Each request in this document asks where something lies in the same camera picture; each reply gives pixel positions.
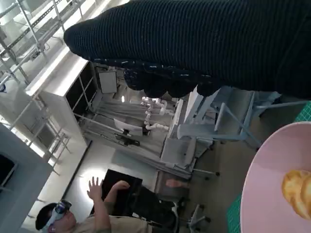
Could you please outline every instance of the person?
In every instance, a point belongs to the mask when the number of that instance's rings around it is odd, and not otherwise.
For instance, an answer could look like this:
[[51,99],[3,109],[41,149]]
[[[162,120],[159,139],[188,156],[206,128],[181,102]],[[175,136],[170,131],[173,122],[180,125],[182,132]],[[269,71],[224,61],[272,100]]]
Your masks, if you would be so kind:
[[[48,233],[170,233],[166,229],[152,227],[148,222],[134,217],[115,217],[109,214],[113,211],[119,190],[125,190],[130,185],[125,181],[114,184],[105,200],[102,200],[102,182],[92,177],[89,181],[87,194],[94,202],[95,214],[82,223],[77,223],[74,214],[67,211],[64,216],[51,224]],[[36,218],[35,227],[41,230],[52,216],[56,203],[44,206]]]

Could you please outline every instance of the green cutting mat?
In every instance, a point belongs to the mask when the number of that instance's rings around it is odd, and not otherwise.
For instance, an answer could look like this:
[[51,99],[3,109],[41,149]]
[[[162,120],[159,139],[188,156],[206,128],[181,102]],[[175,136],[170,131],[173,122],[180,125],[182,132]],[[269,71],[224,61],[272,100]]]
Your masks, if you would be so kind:
[[308,102],[296,117],[295,122],[298,121],[311,121],[311,102]]
[[227,223],[229,233],[240,233],[240,207],[241,207],[241,195],[235,199],[227,211]]
[[[301,110],[299,115],[296,117],[295,122],[298,121],[311,121],[311,101]],[[231,204],[227,211],[227,223],[229,233],[240,233],[240,207],[241,207],[241,196]]]

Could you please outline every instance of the vr headset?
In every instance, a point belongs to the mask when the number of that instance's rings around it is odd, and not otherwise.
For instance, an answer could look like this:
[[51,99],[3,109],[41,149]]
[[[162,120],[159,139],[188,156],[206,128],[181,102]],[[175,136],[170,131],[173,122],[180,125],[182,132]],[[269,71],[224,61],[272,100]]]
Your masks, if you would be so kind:
[[42,232],[49,232],[49,227],[57,220],[62,219],[66,212],[70,209],[72,204],[69,201],[61,200],[57,203],[56,207],[52,210],[52,216],[42,228]]

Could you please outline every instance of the pink plate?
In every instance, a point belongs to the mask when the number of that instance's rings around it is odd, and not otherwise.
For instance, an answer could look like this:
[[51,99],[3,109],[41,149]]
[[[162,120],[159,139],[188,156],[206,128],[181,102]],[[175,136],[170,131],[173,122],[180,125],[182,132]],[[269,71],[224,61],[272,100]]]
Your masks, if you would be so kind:
[[311,233],[311,221],[282,195],[283,177],[292,169],[311,171],[311,122],[279,129],[257,152],[243,188],[242,233]]

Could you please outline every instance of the floor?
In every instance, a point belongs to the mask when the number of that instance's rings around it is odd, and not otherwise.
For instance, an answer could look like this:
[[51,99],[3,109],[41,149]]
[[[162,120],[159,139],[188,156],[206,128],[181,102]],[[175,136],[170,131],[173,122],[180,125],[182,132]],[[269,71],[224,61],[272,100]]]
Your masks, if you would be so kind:
[[[253,120],[251,131],[264,141],[277,129],[293,122],[301,109],[302,106],[291,106],[267,110],[261,118]],[[201,226],[201,232],[227,233],[226,212],[242,193],[244,179],[255,154],[256,150],[244,142],[227,142],[224,145],[217,143],[213,151],[207,151],[196,168],[220,171],[221,175],[209,181],[198,175],[193,176],[190,183],[190,201],[183,218],[191,216],[197,204],[203,204],[204,215],[211,218],[211,223]]]

